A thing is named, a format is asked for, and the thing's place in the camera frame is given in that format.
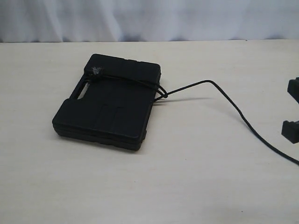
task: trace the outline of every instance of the black cord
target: black cord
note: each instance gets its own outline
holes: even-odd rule
[[[193,87],[193,86],[196,86],[196,85],[199,85],[199,84],[203,84],[203,83],[211,83],[213,86],[215,86],[219,92],[221,92],[221,94],[231,103],[231,105],[233,105],[233,107],[238,111],[238,113],[240,114],[242,120],[247,124],[247,126],[249,127],[249,129],[252,131],[252,133],[262,142],[264,143],[267,147],[269,147],[273,152],[277,153],[278,155],[284,157],[285,159],[287,159],[288,161],[290,162],[293,162],[295,163],[297,166],[299,166],[299,161],[288,156],[287,154],[284,154],[283,152],[281,152],[280,150],[278,150],[277,148],[275,148],[273,145],[271,145],[269,142],[267,142],[259,133],[256,132],[256,130],[252,127],[252,125],[247,121],[247,119],[244,117],[242,111],[238,108],[238,106],[232,101],[232,99],[225,93],[225,91],[219,86],[217,85],[214,81],[212,80],[203,80],[203,81],[200,81],[200,82],[197,82],[197,83],[193,83],[191,85],[188,85],[188,86],[185,86],[185,87],[182,87],[182,88],[179,88],[179,89],[176,89],[176,90],[173,90],[171,92],[168,92],[167,93],[167,96],[173,94],[173,93],[176,93],[176,92],[179,92],[179,91],[182,91],[182,90],[185,90],[185,89],[188,89],[190,87]],[[164,95],[161,95],[160,97],[156,98],[154,100],[154,102],[160,100],[164,98]]]

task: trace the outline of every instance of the black object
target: black object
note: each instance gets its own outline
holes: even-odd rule
[[[299,77],[289,81],[288,93],[299,103]],[[299,121],[284,121],[281,134],[293,144],[299,142]]]
[[[158,64],[94,54],[53,127],[64,137],[138,150],[160,76]],[[85,85],[88,89],[78,99]]]

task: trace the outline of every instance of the white table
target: white table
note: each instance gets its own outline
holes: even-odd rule
[[[210,84],[152,109],[140,151],[58,137],[51,120],[93,53],[158,63],[168,91],[211,79],[256,130],[299,120],[299,41],[0,44],[1,224],[298,224],[299,167]]]

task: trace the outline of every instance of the rubber case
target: rubber case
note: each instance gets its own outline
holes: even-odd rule
[[[53,127],[60,136],[137,151],[146,135],[156,91],[119,79],[89,83],[87,73],[99,67],[119,77],[157,84],[161,76],[158,64],[94,54],[70,98],[53,118]],[[87,83],[88,89],[78,99]]]

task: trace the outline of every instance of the white backdrop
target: white backdrop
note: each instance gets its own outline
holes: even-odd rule
[[[1,42],[281,38],[299,0],[0,0]]]

